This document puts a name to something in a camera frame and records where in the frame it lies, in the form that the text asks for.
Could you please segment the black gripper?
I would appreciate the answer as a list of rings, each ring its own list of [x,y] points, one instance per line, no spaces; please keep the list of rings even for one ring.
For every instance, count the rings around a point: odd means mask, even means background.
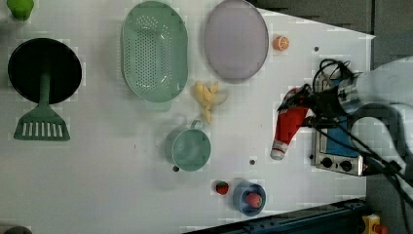
[[[310,107],[315,116],[306,117],[302,127],[334,128],[337,125],[334,119],[347,116],[338,98],[338,87],[316,92],[308,84],[291,89],[283,98],[278,112]]]

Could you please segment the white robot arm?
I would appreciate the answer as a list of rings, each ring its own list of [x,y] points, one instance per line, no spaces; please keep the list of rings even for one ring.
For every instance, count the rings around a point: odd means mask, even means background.
[[[310,128],[331,129],[361,118],[376,118],[387,128],[398,156],[405,162],[404,176],[412,177],[412,151],[405,138],[405,121],[394,109],[412,103],[412,58],[400,58],[372,71],[356,73],[341,60],[325,58],[319,63],[313,83],[287,96],[280,111],[309,108],[311,117],[303,121]]]

